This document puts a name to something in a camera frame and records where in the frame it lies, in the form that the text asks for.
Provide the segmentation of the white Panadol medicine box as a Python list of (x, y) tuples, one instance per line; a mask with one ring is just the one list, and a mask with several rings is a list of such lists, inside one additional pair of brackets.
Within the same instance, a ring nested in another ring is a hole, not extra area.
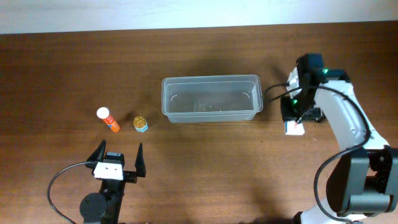
[(285, 135), (289, 136), (302, 136), (305, 134), (305, 128), (302, 123), (295, 121), (285, 121)]

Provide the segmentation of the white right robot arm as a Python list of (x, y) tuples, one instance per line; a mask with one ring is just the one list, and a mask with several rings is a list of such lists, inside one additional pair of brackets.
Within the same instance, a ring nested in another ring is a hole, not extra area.
[(374, 129), (344, 70), (326, 68), (320, 54), (305, 54), (290, 73), (280, 110), (289, 135), (303, 122), (329, 122), (340, 151), (318, 168), (316, 205), (294, 223), (361, 223), (397, 207), (397, 149)]

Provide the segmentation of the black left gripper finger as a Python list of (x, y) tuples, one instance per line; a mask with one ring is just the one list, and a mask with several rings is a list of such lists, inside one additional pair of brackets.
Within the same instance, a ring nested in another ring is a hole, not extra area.
[(142, 143), (140, 143), (140, 145), (139, 145), (134, 167), (136, 168), (136, 175), (138, 177), (145, 177), (146, 176), (146, 165), (145, 165), (145, 162), (144, 162), (144, 154), (143, 154), (143, 145), (142, 145)]
[(106, 140), (103, 139), (96, 150), (87, 158), (87, 162), (101, 162), (106, 149)]

